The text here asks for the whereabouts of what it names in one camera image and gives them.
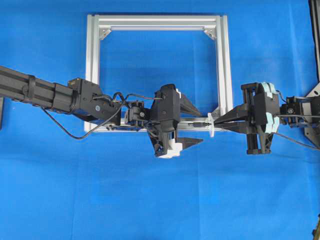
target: black cable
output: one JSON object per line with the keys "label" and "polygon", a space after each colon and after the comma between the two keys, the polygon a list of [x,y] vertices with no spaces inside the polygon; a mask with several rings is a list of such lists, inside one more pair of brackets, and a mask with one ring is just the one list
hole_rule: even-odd
{"label": "black cable", "polygon": [[277,90],[276,92],[279,93],[281,100],[288,104],[288,102],[282,97],[281,92],[279,90]]}
{"label": "black cable", "polygon": [[163,100],[162,97],[150,97],[150,96],[142,96],[139,94],[133,94],[131,93],[130,96],[135,96],[137,98],[147,99],[147,100]]}
{"label": "black cable", "polygon": [[[114,95],[113,95],[113,98],[112,100],[116,100],[116,97],[119,96],[121,98],[121,100],[123,101],[124,100],[124,96],[122,95],[121,92],[116,92]],[[150,96],[142,96],[142,95],[139,95],[139,94],[135,94],[135,93],[130,93],[128,94],[128,96],[134,96],[134,97],[137,97],[137,98],[142,98],[142,99],[147,99],[147,100],[162,100],[163,98],[162,97],[150,97]]]}
{"label": "black cable", "polygon": [[291,142],[293,142],[293,143],[295,143],[295,144],[299,144],[299,145],[304,146],[304,147],[306,147],[306,148],[320,151],[320,148],[317,148],[317,147],[314,147],[314,146],[310,146],[310,145],[304,144],[304,143],[302,143],[302,142],[299,142],[299,141],[297,141],[297,140],[294,140],[294,139],[291,138],[291,137],[282,135],[281,133],[274,132],[274,134],[275,134],[275,135],[278,135],[278,136],[280,136],[280,137],[282,137],[282,138],[285,138],[285,139],[287,139],[287,140],[289,140],[289,141],[291,141]]}
{"label": "black cable", "polygon": [[121,106],[119,107],[119,109],[111,116],[109,117],[107,120],[105,120],[104,122],[100,123],[99,125],[97,125],[96,127],[94,127],[93,129],[91,129],[90,131],[88,131],[85,135],[83,136],[74,136],[72,135],[70,132],[68,132],[68,130],[66,130],[53,116],[50,115],[50,113],[47,112],[47,110],[45,110],[43,107],[41,107],[41,109],[44,111],[45,114],[47,114],[52,121],[54,121],[67,135],[69,135],[70,137],[76,139],[76,140],[82,140],[85,139],[86,137],[88,137],[90,134],[92,134],[96,129],[102,127],[103,125],[105,125],[107,122],[109,122],[112,118],[114,118],[118,112],[121,110],[121,108],[123,107],[123,105],[125,104],[125,101],[122,102]]}
{"label": "black cable", "polygon": [[275,114],[276,117],[298,117],[298,118],[315,118],[315,119],[320,119],[320,115],[299,115],[299,114]]}
{"label": "black cable", "polygon": [[[134,93],[130,93],[128,94],[126,97],[124,97],[122,95],[121,92],[116,92],[114,95],[113,95],[113,100],[116,99],[117,95],[120,96],[122,102],[121,102],[121,105],[120,107],[118,108],[118,110],[111,116],[109,117],[107,120],[105,120],[104,122],[100,123],[99,125],[97,125],[96,127],[94,127],[93,129],[91,129],[90,131],[88,131],[85,135],[83,136],[74,136],[72,135],[70,132],[68,132],[68,130],[66,130],[50,113],[48,113],[48,111],[46,109],[44,109],[43,107],[41,107],[42,111],[44,111],[45,114],[47,114],[52,121],[54,121],[55,124],[57,124],[67,135],[69,135],[70,137],[76,139],[76,140],[82,140],[82,139],[85,139],[86,137],[88,137],[90,134],[92,134],[95,130],[97,130],[98,128],[102,127],[103,125],[105,125],[107,122],[109,122],[112,118],[114,118],[118,113],[119,111],[121,110],[121,108],[127,103],[126,100],[128,99],[128,97],[130,96],[135,96],[135,97],[139,97],[139,98],[144,98],[144,99],[158,99],[158,100],[162,100],[162,98],[160,97],[147,97],[147,96],[141,96],[141,95],[138,95],[138,94],[134,94]],[[105,96],[99,96],[100,98],[105,98],[105,99],[108,99],[107,97]]]}
{"label": "black cable", "polygon": [[93,100],[96,100],[96,99],[105,99],[105,100],[107,100],[109,103],[112,101],[112,98],[111,98],[110,96],[108,96],[108,95],[105,95],[105,94],[93,96],[92,99],[93,99]]}

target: white clip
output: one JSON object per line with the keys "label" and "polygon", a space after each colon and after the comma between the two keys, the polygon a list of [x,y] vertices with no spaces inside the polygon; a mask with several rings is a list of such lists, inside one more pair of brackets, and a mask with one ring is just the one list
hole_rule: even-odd
{"label": "white clip", "polygon": [[180,142],[176,142],[174,138],[168,142],[168,150],[166,155],[159,156],[162,159],[171,159],[172,157],[179,157],[180,152],[183,150],[183,145]]}

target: blue fabric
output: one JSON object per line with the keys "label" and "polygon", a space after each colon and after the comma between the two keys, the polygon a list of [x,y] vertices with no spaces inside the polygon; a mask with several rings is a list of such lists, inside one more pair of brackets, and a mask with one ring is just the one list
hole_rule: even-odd
{"label": "blue fabric", "polygon": [[[66,84],[85,77],[91,13],[226,14],[234,104],[240,85],[285,96],[317,83],[305,0],[2,0],[0,65]],[[217,105],[215,52],[200,32],[112,32],[101,85],[152,96],[175,83],[203,112]],[[83,122],[56,118],[75,135]],[[300,129],[279,132],[300,141]],[[0,131],[0,239],[311,239],[320,213],[319,153],[277,136],[246,155],[246,137],[218,132],[180,157],[157,159],[145,133],[76,141],[37,108],[6,100]]]}

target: square metal frame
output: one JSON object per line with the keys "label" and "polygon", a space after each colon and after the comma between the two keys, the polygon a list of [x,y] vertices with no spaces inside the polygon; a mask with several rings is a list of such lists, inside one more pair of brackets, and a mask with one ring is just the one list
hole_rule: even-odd
{"label": "square metal frame", "polygon": [[[88,15],[86,32],[85,79],[99,84],[100,41],[112,31],[203,31],[215,42],[218,107],[212,112],[216,119],[233,108],[229,50],[228,18],[226,15]],[[192,122],[208,122],[208,117],[182,118],[179,130],[212,131],[210,127],[193,127]],[[84,122],[86,132],[96,125]],[[100,127],[96,132],[123,132]]]}

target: black arm segment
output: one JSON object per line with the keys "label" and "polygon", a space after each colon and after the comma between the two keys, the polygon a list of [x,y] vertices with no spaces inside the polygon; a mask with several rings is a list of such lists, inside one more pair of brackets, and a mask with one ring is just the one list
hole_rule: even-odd
{"label": "black arm segment", "polygon": [[[68,86],[50,83],[33,75],[0,66],[0,96],[17,102],[32,104],[62,114],[72,114],[84,121],[99,124],[112,116],[120,107],[118,102],[105,98],[97,84],[81,78],[68,82]],[[110,120],[120,125],[121,111]]]}

